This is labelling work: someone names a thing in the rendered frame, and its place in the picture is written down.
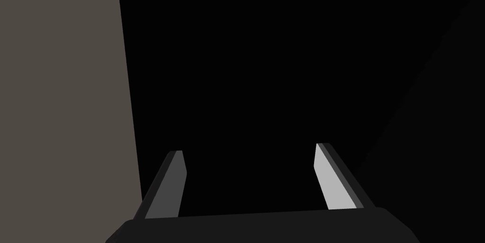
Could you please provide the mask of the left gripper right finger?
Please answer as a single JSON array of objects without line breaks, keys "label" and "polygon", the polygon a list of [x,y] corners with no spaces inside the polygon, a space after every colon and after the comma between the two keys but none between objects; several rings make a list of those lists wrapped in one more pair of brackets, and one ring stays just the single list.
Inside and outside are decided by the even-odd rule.
[{"label": "left gripper right finger", "polygon": [[329,210],[376,207],[330,143],[316,144],[314,171]]}]

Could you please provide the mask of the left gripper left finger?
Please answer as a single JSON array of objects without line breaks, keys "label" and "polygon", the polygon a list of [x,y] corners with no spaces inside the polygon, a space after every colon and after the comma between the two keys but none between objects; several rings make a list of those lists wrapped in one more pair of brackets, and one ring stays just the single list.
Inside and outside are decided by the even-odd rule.
[{"label": "left gripper left finger", "polygon": [[168,152],[134,220],[178,217],[186,178],[183,151]]}]

